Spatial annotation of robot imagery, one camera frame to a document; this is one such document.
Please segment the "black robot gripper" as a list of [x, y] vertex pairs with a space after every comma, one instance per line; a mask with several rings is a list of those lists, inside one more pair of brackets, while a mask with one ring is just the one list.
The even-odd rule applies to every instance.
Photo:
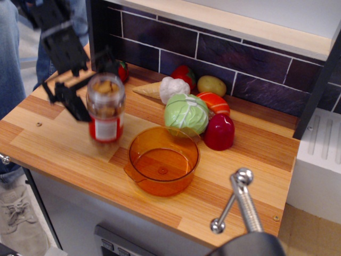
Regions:
[[[72, 22], [64, 21], [51, 28], [43, 30], [41, 34], [42, 45], [60, 75], [71, 72], [78, 77], [79, 73], [88, 70], [87, 63], [90, 61], [78, 36], [76, 35]], [[95, 71], [97, 73], [111, 73], [119, 76], [119, 62], [111, 52], [100, 52], [95, 55]], [[88, 81], [81, 81], [71, 87], [64, 83], [55, 83], [53, 94], [43, 82], [42, 86], [48, 95], [50, 103], [60, 102], [71, 113], [71, 115], [81, 122], [91, 122], [88, 113], [77, 91], [86, 86]]]

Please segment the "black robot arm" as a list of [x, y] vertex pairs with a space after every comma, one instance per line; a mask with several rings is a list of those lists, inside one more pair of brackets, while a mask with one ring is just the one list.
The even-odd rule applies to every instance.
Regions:
[[[61, 1], [41, 1], [30, 9], [42, 30], [42, 45], [59, 74], [71, 71], [79, 76], [90, 61], [76, 35], [70, 12]], [[119, 119], [124, 114], [125, 89], [118, 76], [119, 61], [106, 47], [92, 59], [97, 73], [71, 87], [56, 82], [51, 91], [42, 82], [51, 103], [60, 102], [78, 121], [100, 122]]]

